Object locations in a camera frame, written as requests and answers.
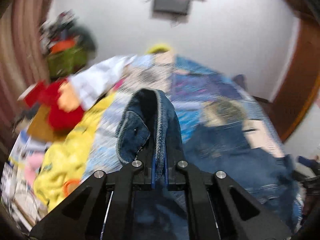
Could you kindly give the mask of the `blue denim jacket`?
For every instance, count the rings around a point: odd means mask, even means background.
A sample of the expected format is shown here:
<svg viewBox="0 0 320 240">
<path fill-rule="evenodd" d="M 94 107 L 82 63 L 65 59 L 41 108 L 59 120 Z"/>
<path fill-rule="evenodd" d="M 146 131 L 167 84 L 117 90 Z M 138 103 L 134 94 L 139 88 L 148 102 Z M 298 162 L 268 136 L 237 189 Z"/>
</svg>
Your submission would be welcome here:
<svg viewBox="0 0 320 240">
<path fill-rule="evenodd" d="M 274 214 L 274 224 L 294 232 L 297 184 L 289 155 L 252 148 L 243 121 L 222 126 L 199 121 L 196 109 L 179 111 L 160 90 L 141 89 L 117 96 L 121 120 L 116 129 L 116 153 L 122 164 L 134 161 L 153 141 L 155 189 L 135 198 L 133 239 L 189 239 L 185 194 L 164 185 L 165 162 L 173 151 L 208 173 L 225 172 Z"/>
</svg>

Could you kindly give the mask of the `wooden door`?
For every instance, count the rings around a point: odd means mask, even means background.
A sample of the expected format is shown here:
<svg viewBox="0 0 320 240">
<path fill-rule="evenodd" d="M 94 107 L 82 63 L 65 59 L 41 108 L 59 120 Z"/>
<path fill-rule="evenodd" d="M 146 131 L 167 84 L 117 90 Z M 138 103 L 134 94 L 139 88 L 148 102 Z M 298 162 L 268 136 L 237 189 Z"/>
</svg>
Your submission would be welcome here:
<svg viewBox="0 0 320 240">
<path fill-rule="evenodd" d="M 285 142 L 301 123 L 319 89 L 319 24 L 300 22 L 295 53 L 276 98 L 270 119 Z"/>
</svg>

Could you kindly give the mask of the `yellow fleece blanket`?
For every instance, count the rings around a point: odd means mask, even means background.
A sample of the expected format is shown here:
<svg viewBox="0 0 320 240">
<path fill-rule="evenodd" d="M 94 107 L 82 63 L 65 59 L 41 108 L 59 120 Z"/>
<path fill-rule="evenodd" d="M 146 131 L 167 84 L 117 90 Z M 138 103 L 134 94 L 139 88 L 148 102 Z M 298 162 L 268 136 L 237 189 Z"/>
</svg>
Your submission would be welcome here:
<svg viewBox="0 0 320 240">
<path fill-rule="evenodd" d="M 65 186 L 69 182 L 81 180 L 97 127 L 115 98 L 116 92 L 109 93 L 84 113 L 82 120 L 63 142 L 53 143 L 46 151 L 41 170 L 33 183 L 33 191 L 48 212 L 66 198 Z"/>
</svg>

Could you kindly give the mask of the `pink neck pillow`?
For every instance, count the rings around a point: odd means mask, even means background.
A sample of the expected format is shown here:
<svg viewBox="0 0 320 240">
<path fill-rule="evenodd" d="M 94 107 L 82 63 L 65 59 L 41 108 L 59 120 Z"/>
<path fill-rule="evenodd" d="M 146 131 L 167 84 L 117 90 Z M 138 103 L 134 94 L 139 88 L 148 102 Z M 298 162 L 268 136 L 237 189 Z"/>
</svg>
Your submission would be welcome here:
<svg viewBox="0 0 320 240">
<path fill-rule="evenodd" d="M 39 174 L 39 170 L 44 160 L 44 153 L 36 152 L 25 159 L 24 177 L 30 186 L 33 186 L 34 180 Z"/>
</svg>

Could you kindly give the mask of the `red plush toy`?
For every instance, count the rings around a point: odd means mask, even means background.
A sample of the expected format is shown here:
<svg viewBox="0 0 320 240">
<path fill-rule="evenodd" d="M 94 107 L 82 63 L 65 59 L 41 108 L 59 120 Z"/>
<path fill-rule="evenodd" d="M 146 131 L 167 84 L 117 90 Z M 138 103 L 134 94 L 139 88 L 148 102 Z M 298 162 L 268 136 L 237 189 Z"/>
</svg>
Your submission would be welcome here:
<svg viewBox="0 0 320 240">
<path fill-rule="evenodd" d="M 48 124 L 55 131 L 72 130 L 85 112 L 68 79 L 60 79 L 48 85 L 40 93 L 39 103 L 49 108 Z"/>
</svg>

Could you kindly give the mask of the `grey purple backpack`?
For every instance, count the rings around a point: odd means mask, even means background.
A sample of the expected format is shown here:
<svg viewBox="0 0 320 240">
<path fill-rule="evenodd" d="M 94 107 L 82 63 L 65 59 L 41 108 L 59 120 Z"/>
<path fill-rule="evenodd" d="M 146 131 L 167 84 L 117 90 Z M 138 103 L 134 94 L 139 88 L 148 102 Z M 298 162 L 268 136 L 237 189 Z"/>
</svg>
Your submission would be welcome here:
<svg viewBox="0 0 320 240">
<path fill-rule="evenodd" d="M 232 78 L 233 82 L 236 83 L 243 90 L 247 90 L 247 82 L 244 74 L 238 74 Z"/>
</svg>

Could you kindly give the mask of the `patchwork blue bedspread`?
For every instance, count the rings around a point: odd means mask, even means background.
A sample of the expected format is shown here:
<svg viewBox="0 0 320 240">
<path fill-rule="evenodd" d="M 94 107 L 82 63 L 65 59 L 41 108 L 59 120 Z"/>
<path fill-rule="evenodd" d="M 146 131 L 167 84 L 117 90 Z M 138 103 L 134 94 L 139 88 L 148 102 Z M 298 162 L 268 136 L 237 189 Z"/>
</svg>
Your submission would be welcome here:
<svg viewBox="0 0 320 240">
<path fill-rule="evenodd" d="M 172 103 L 180 104 L 179 111 L 195 108 L 197 119 L 210 126 L 243 121 L 242 130 L 252 148 L 289 155 L 259 103 L 230 78 L 181 56 L 173 63 L 153 63 L 150 56 L 141 56 L 129 68 L 114 102 L 103 114 L 82 176 L 84 179 L 96 170 L 110 173 L 120 169 L 116 129 L 122 112 L 117 96 L 132 95 L 141 88 L 162 90 Z M 298 225 L 302 216 L 298 186 L 295 211 Z"/>
</svg>

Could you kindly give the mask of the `white shirt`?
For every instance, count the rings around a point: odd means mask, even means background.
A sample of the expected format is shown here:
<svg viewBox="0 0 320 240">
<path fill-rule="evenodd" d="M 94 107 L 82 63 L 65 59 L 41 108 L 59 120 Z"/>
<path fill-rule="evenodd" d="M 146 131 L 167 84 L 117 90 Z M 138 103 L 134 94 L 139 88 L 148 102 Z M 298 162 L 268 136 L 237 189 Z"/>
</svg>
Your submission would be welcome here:
<svg viewBox="0 0 320 240">
<path fill-rule="evenodd" d="M 101 95 L 109 91 L 121 79 L 125 67 L 136 57 L 136 55 L 114 56 L 69 76 L 67 80 L 73 86 L 82 109 L 89 110 Z"/>
</svg>

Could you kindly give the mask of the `red box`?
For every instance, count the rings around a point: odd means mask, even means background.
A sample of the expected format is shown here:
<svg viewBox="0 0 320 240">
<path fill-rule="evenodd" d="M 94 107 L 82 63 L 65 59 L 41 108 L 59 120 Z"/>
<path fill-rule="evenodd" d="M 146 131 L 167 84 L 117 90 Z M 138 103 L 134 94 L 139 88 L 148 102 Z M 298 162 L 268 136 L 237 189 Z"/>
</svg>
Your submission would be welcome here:
<svg viewBox="0 0 320 240">
<path fill-rule="evenodd" d="M 18 104 L 25 109 L 33 107 L 40 96 L 40 94 L 46 89 L 47 85 L 45 81 L 39 81 L 30 85 L 17 99 Z"/>
</svg>

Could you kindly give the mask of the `green storage box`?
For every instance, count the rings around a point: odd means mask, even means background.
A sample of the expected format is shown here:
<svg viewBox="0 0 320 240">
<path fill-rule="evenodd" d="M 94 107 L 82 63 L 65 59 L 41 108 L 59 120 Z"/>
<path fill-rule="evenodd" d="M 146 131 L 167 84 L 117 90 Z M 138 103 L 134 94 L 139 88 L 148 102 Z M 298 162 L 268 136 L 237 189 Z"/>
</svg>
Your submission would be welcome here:
<svg viewBox="0 0 320 240">
<path fill-rule="evenodd" d="M 73 47 L 47 56 L 51 79 L 74 74 L 88 62 L 88 52 L 81 47 Z"/>
</svg>

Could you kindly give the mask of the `yellow headboard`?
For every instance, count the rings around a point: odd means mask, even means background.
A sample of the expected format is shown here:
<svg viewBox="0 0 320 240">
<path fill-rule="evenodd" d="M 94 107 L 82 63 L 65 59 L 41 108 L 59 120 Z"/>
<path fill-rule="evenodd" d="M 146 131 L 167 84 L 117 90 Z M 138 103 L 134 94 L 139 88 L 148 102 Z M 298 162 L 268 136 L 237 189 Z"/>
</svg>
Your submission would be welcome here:
<svg viewBox="0 0 320 240">
<path fill-rule="evenodd" d="M 166 43 L 157 43 L 146 50 L 146 54 L 166 53 L 172 50 L 172 47 Z"/>
</svg>

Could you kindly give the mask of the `striped red gold curtain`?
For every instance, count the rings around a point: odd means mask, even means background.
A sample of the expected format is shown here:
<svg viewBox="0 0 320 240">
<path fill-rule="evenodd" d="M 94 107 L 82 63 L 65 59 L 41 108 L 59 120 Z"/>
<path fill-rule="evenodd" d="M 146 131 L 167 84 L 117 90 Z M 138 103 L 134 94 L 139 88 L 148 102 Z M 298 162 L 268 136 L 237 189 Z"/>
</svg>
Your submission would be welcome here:
<svg viewBox="0 0 320 240">
<path fill-rule="evenodd" d="M 1 140 L 11 139 L 17 98 L 33 83 L 49 80 L 40 27 L 52 0 L 1 0 Z"/>
</svg>

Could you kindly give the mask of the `orange box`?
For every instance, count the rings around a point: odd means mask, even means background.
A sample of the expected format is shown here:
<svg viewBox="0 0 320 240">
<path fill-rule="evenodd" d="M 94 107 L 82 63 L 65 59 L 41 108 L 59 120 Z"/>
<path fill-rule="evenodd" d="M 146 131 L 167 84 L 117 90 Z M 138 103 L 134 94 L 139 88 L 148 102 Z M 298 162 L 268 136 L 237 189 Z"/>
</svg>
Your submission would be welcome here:
<svg viewBox="0 0 320 240">
<path fill-rule="evenodd" d="M 56 53 L 65 51 L 67 49 L 73 48 L 75 44 L 76 42 L 73 38 L 59 41 L 50 48 L 50 52 L 52 54 L 56 54 Z"/>
</svg>

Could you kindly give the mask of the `small black wall monitor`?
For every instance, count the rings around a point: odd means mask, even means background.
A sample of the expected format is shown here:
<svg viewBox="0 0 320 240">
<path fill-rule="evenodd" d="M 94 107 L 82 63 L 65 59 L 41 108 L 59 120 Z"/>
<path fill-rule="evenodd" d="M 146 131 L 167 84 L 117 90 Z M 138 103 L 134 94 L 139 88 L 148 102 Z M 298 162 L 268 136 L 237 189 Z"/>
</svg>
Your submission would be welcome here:
<svg viewBox="0 0 320 240">
<path fill-rule="evenodd" d="M 153 10 L 176 15 L 187 15 L 190 0 L 154 0 Z"/>
</svg>

